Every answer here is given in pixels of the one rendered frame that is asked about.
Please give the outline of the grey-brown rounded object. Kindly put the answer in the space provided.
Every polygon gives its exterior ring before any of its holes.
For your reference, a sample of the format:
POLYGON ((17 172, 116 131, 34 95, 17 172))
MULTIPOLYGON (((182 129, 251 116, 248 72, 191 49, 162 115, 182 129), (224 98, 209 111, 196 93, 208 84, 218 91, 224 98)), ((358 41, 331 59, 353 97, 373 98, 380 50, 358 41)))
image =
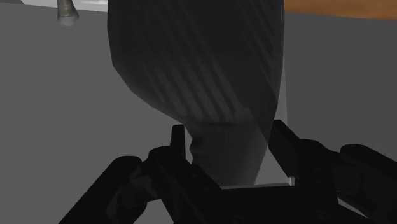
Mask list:
POLYGON ((57 0, 57 20, 61 25, 71 27, 79 17, 73 0, 57 0))

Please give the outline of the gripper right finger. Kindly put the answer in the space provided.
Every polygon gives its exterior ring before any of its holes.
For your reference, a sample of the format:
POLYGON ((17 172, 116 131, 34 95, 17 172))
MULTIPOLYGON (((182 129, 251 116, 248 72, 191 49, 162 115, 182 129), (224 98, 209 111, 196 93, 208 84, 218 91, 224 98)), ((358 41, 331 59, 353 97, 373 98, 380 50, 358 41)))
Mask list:
POLYGON ((269 149, 298 194, 298 224, 397 224, 397 162, 362 144, 339 152, 274 120, 269 149))

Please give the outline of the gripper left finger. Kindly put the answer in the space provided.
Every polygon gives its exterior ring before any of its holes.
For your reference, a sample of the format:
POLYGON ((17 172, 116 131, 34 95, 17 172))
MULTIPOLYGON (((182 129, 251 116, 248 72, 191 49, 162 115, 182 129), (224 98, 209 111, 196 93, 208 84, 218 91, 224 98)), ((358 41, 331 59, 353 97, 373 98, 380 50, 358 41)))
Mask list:
POLYGON ((59 224, 134 224, 154 200, 164 203, 173 224, 222 224, 220 191, 188 163, 185 129, 175 125, 169 145, 152 149, 146 160, 114 159, 59 224))

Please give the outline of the dark grey striped vase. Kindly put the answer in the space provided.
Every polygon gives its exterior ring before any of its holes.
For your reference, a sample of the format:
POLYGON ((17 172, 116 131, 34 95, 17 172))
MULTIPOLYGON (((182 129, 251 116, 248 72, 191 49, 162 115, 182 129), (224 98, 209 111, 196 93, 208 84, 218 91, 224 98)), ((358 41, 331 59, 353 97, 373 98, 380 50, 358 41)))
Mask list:
POLYGON ((256 184, 287 119, 284 0, 108 0, 111 61, 146 104, 182 123, 220 187, 256 184))

